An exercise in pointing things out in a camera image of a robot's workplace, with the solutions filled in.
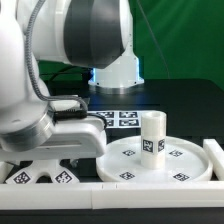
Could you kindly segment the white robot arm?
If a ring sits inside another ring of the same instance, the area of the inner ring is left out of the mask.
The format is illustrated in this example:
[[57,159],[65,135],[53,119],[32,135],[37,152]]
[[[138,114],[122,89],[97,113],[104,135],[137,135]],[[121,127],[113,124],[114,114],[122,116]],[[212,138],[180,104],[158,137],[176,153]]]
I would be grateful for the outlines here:
[[128,0],[0,0],[0,161],[102,155],[103,123],[82,98],[52,96],[39,64],[105,69],[131,32]]

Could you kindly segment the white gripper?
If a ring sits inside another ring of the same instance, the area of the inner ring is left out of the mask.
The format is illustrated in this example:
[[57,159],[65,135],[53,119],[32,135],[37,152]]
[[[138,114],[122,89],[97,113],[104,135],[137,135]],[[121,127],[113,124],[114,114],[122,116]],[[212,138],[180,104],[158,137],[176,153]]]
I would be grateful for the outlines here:
[[105,153],[106,133],[99,118],[53,122],[48,103],[22,102],[0,106],[0,161],[69,159],[77,168],[79,158]]

